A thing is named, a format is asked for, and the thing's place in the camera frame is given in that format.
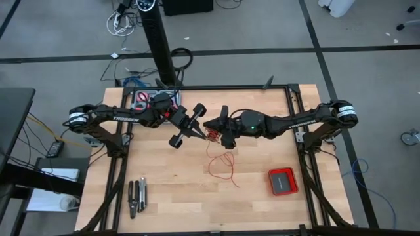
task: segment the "blue cable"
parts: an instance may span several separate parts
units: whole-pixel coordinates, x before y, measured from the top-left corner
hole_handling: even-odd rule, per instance
[[[363,171],[356,171],[356,170],[354,170],[355,164],[358,163],[358,162],[360,162],[360,161],[361,162],[364,162],[366,164],[366,169],[363,170]],[[341,177],[344,177],[347,174],[350,174],[351,173],[353,175],[353,178],[356,180],[356,183],[359,186],[362,186],[363,188],[365,188],[366,190],[370,191],[371,193],[374,193],[377,196],[379,196],[380,198],[384,199],[388,203],[388,205],[389,205],[389,207],[391,208],[391,211],[392,211],[392,228],[393,229],[396,229],[396,213],[395,213],[394,207],[392,206],[391,202],[384,195],[382,195],[382,194],[380,194],[380,193],[378,193],[376,191],[373,191],[372,189],[370,189],[370,188],[366,187],[365,185],[363,185],[362,183],[360,183],[360,181],[356,178],[356,175],[355,175],[356,173],[358,173],[358,174],[364,174],[368,170],[369,170],[369,164],[368,164],[368,162],[365,159],[357,159],[357,160],[355,160],[352,163],[352,170],[349,171],[349,172],[344,173]]]
[[[143,82],[140,80],[139,76],[131,76],[126,79],[124,79],[123,87],[126,87],[130,82],[133,82],[136,87],[145,88],[147,86],[152,86],[152,84]]]

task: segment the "white bottle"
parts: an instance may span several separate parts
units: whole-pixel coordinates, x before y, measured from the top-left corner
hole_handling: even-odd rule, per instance
[[[346,14],[346,12],[353,5],[355,0],[318,0],[318,5],[321,7],[329,7],[330,15],[338,18]]]

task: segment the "wooden table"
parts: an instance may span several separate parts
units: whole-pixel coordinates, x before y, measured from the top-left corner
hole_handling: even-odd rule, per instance
[[[316,85],[300,85],[300,89],[306,110],[320,103]],[[108,88],[104,104],[119,106],[121,97],[122,88]],[[192,108],[198,102],[207,108],[205,117],[199,118],[201,124],[218,117],[222,105],[229,106],[230,111],[251,108],[268,115],[289,115],[282,89],[182,91],[182,105],[188,109],[187,114],[192,114]],[[314,130],[319,125],[311,125],[310,129]],[[102,126],[115,132],[117,123],[106,122]],[[172,135],[178,133],[172,125],[161,125],[157,129],[135,125],[133,133],[135,136],[129,150],[119,233],[297,229],[299,224],[310,228],[295,139],[291,131],[274,140],[237,139],[238,146],[232,152],[236,161],[234,180],[239,188],[230,180],[214,178],[209,174],[210,158],[206,155],[208,142],[184,138],[181,148],[174,149],[168,144]],[[323,144],[322,149],[333,152],[333,148],[327,144]],[[214,143],[209,146],[210,155],[220,155],[225,151]],[[317,153],[316,159],[325,196],[341,216],[352,223],[336,160],[325,153]],[[103,157],[89,168],[75,229],[86,225],[100,206],[109,166],[110,158]],[[268,171],[282,167],[293,168],[298,193],[285,196],[272,194]],[[230,168],[221,161],[215,162],[211,170],[219,176],[230,175]],[[138,180],[141,176],[147,179],[149,204],[144,212],[131,220],[127,202],[128,181]],[[314,199],[318,221],[322,223],[318,200],[315,196]],[[113,213],[114,203],[110,207],[108,228]]]

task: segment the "metal tool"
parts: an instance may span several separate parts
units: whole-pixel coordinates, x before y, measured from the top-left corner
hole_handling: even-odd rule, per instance
[[[129,182],[129,207],[130,207],[130,218],[134,219],[136,217],[136,211],[138,208],[138,201],[140,199],[140,190],[139,190],[139,182],[136,180],[134,183],[133,181]]]
[[[138,194],[140,196],[140,199],[138,201],[138,212],[142,212],[147,206],[147,184],[146,179],[144,177],[140,179]]]

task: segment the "black desk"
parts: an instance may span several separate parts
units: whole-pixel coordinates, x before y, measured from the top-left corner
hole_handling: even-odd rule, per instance
[[[10,155],[35,94],[33,88],[0,88],[0,151]],[[0,153],[0,172],[7,164],[7,156]],[[0,186],[0,222],[10,201],[14,184]]]
[[[7,163],[34,94],[33,88],[0,88],[0,222],[10,199],[24,200],[20,209],[22,211],[33,187],[79,197],[83,192],[83,184],[80,182]]]

